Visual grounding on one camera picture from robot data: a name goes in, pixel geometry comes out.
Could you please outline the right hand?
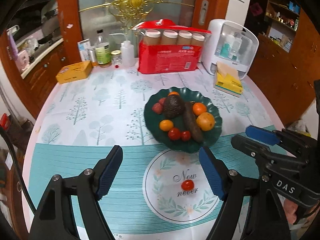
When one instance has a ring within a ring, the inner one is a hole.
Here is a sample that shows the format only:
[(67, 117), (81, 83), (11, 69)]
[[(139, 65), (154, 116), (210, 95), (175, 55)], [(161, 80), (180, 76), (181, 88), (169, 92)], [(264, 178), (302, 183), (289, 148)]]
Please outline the right hand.
[[(283, 208), (284, 208), (284, 212), (285, 212), (288, 223), (293, 224), (297, 220), (296, 211), (298, 209), (298, 205), (288, 199), (285, 199)], [(310, 223), (310, 221), (312, 221), (315, 218), (315, 216), (317, 215), (317, 213), (319, 211), (319, 207), (314, 206), (311, 209), (311, 211), (314, 211), (314, 213), (306, 218), (305, 223)]]

